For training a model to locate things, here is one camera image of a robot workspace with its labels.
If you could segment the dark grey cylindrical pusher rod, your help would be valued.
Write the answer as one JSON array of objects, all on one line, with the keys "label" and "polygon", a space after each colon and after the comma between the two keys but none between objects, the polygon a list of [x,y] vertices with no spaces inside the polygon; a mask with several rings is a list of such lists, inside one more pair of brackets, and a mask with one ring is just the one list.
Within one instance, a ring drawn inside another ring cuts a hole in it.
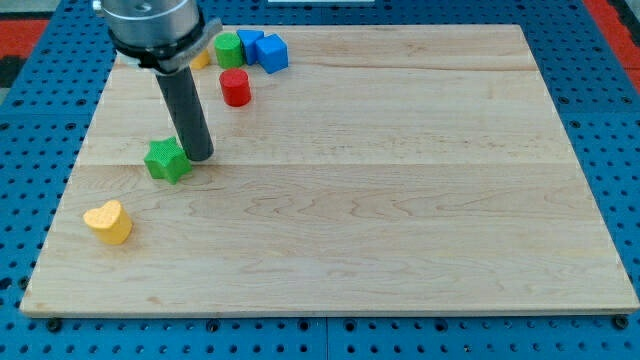
[{"label": "dark grey cylindrical pusher rod", "polygon": [[214,153],[200,98],[191,70],[156,76],[180,143],[191,161],[204,161]]}]

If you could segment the yellow block behind arm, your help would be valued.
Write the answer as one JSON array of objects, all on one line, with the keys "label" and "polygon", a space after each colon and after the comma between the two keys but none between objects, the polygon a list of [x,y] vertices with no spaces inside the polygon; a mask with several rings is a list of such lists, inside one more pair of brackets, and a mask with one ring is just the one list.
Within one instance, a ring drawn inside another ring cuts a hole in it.
[{"label": "yellow block behind arm", "polygon": [[190,68],[195,70],[201,70],[207,67],[211,63],[211,58],[207,49],[204,49],[199,55],[197,55],[191,62]]}]

